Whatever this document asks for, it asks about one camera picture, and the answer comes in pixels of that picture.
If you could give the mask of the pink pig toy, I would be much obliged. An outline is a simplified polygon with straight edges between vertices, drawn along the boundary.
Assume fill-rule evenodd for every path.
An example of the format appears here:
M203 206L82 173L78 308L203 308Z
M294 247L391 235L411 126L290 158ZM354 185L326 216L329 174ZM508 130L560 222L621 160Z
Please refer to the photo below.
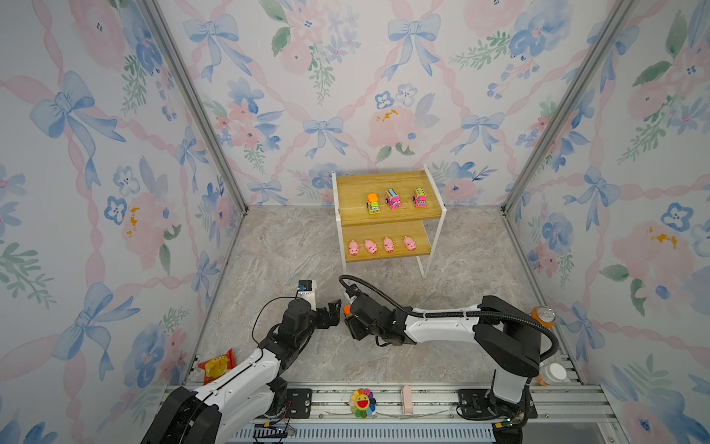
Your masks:
M358 256L360 253L360 245L356 240L351 240L349 242L349 255L352 257Z
M365 248L371 255L376 255L378 253L378 247L375 242L372 240L366 240L365 241Z
M388 237L384 238L383 246L387 253L393 253L395 251L395 244L393 240Z
M403 239L403 244L409 251L413 252L417 249L417 243L412 237L405 236Z

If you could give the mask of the pink toy truck blue top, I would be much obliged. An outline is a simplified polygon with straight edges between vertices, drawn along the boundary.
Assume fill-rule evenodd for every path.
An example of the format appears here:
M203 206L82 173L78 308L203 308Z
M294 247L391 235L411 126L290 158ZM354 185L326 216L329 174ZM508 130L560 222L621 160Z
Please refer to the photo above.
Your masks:
M402 207L399 194L392 188L386 191L386 203L391 210L400 209Z

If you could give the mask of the pink toy truck green top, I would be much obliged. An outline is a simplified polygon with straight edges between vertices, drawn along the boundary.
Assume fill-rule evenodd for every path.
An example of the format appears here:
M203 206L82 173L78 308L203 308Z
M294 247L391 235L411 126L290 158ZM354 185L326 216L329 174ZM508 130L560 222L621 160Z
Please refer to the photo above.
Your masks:
M414 189L412 203L416 208L419 209L424 209L428 207L427 195L422 187L417 187Z

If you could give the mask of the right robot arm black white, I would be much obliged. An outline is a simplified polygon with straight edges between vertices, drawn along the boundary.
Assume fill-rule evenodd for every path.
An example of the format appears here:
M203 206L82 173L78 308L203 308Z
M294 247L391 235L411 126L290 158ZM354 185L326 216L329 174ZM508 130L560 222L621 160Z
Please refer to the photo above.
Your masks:
M497 364L490 388L472 401L462 400L461 418L499 421L500 428L521 428L531 417L530 384L540 364L559 348L555 334L540 321L493 295L458 311L423 311L377 303L353 292L344 308L351 336L375 337L381 346L427 342L463 342L480 346Z

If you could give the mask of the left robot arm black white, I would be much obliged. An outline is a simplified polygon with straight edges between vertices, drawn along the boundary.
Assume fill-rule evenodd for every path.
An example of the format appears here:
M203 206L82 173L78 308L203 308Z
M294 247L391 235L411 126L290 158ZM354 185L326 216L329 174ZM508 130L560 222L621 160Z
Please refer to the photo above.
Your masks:
M281 322L254 352L225 375L196 390L173 390L142 438L143 443L225 443L261 416L286 410L288 382L281 375L292 366L314 331L339 324L342 301L315 308L309 297L288 300Z

